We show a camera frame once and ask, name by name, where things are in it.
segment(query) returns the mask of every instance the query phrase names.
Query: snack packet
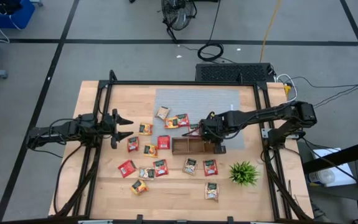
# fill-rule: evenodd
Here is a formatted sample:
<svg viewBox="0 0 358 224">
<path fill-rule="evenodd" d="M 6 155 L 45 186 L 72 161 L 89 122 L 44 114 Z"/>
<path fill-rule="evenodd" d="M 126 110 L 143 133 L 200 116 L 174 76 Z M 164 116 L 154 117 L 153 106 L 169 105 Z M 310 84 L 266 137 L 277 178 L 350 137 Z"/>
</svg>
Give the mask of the snack packet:
<svg viewBox="0 0 358 224">
<path fill-rule="evenodd" d="M 170 149 L 171 137 L 170 136 L 158 136 L 158 149 Z"/>
<path fill-rule="evenodd" d="M 219 185 L 216 183 L 205 184 L 205 199 L 219 201 Z"/>
<path fill-rule="evenodd" d="M 217 175 L 217 164 L 215 159 L 204 161 L 204 172 L 205 176 Z"/>
<path fill-rule="evenodd" d="M 144 156 L 158 157 L 157 147 L 153 144 L 147 144 L 144 147 Z"/>
<path fill-rule="evenodd" d="M 156 114 L 155 114 L 155 117 L 156 118 L 161 118 L 162 120 L 164 120 L 167 116 L 167 114 L 169 113 L 169 108 L 166 108 L 164 106 L 161 106 L 158 108 Z"/>
<path fill-rule="evenodd" d="M 133 137 L 128 139 L 128 152 L 139 150 L 139 137 Z"/>
<path fill-rule="evenodd" d="M 143 180 L 137 180 L 131 187 L 130 190 L 133 191 L 136 195 L 141 195 L 142 193 L 148 191 L 148 187 Z"/>
<path fill-rule="evenodd" d="M 179 127 L 190 126 L 189 116 L 187 114 L 176 115 Z"/>
<path fill-rule="evenodd" d="M 200 136 L 198 124 L 190 124 L 188 136 Z"/>
<path fill-rule="evenodd" d="M 139 178 L 142 180 L 154 180 L 155 178 L 155 169 L 149 167 L 140 167 L 139 168 Z"/>
<path fill-rule="evenodd" d="M 165 159 L 162 159 L 160 161 L 155 161 L 154 168 L 155 168 L 155 176 L 156 177 L 169 174 Z"/>
<path fill-rule="evenodd" d="M 122 177 L 125 178 L 129 176 L 131 173 L 136 171 L 136 166 L 133 161 L 130 159 L 124 162 L 122 165 L 118 166 L 119 171 L 121 171 Z"/>
<path fill-rule="evenodd" d="M 153 125 L 147 124 L 147 123 L 140 123 L 139 134 L 152 135 L 153 134 Z"/>
<path fill-rule="evenodd" d="M 178 128 L 179 127 L 177 117 L 165 118 L 164 122 L 165 122 L 165 128 Z"/>
<path fill-rule="evenodd" d="M 188 173 L 190 175 L 195 175 L 197 170 L 197 161 L 195 159 L 187 158 L 184 162 L 183 172 Z"/>
</svg>

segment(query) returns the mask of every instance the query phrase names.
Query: electric fan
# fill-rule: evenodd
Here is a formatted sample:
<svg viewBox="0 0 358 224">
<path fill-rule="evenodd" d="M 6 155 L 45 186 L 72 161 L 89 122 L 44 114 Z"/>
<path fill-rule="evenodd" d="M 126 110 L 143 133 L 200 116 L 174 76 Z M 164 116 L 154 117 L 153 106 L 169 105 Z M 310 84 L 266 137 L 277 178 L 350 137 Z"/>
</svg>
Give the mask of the electric fan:
<svg viewBox="0 0 358 224">
<path fill-rule="evenodd" d="M 168 28 L 183 30 L 189 25 L 191 19 L 195 18 L 197 8 L 192 0 L 162 0 L 162 12 L 164 23 Z"/>
</svg>

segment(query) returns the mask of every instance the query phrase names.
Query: gray mat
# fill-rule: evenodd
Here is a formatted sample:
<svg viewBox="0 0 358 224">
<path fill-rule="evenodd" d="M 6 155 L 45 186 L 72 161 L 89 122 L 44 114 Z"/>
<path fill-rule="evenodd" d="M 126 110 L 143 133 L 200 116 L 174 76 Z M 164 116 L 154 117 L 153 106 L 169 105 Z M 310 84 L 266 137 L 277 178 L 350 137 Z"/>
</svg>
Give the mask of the gray mat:
<svg viewBox="0 0 358 224">
<path fill-rule="evenodd" d="M 214 111 L 223 113 L 228 110 L 240 109 L 240 94 L 237 90 L 163 90 L 158 89 L 155 96 L 154 114 L 160 106 L 170 108 L 168 118 L 178 114 L 187 113 L 190 123 L 198 123 L 200 119 L 205 119 L 207 115 Z M 152 143 L 157 144 L 157 137 L 170 135 L 172 138 L 181 137 L 187 133 L 188 127 L 176 129 L 165 129 L 164 122 L 160 118 L 153 119 Z M 245 143 L 243 135 L 225 140 L 223 145 L 227 150 L 244 149 Z"/>
</svg>

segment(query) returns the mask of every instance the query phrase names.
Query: blue bin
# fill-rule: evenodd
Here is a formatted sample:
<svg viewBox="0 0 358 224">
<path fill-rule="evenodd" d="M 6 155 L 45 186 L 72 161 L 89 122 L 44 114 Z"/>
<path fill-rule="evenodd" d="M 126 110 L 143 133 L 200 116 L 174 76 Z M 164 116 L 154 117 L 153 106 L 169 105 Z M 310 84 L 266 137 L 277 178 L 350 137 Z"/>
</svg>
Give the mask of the blue bin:
<svg viewBox="0 0 358 224">
<path fill-rule="evenodd" d="M 21 0 L 22 9 L 16 11 L 13 15 L 0 15 L 0 28 L 17 29 L 15 25 L 24 29 L 31 19 L 35 6 L 29 0 Z"/>
</svg>

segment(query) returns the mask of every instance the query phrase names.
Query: yellow cable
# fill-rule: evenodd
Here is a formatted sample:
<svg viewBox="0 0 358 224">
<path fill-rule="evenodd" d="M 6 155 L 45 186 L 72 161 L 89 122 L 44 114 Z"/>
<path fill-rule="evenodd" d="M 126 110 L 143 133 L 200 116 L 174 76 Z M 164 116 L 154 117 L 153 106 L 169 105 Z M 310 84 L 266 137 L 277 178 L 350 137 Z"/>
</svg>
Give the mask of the yellow cable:
<svg viewBox="0 0 358 224">
<path fill-rule="evenodd" d="M 278 9 L 280 8 L 280 6 L 281 6 L 281 0 L 277 0 L 277 4 L 276 4 L 276 7 L 274 8 L 273 16 L 272 16 L 271 19 L 270 19 L 270 24 L 268 25 L 268 28 L 267 28 L 266 34 L 265 34 L 265 38 L 263 39 L 263 45 L 261 46 L 261 52 L 260 52 L 260 60 L 259 60 L 259 63 L 261 63 L 261 60 L 262 60 L 262 58 L 263 58 L 263 52 L 265 51 L 266 39 L 267 39 L 268 33 L 270 32 L 271 25 L 273 25 L 274 19 L 275 19 L 275 17 L 276 17 L 277 11 L 278 11 Z"/>
</svg>

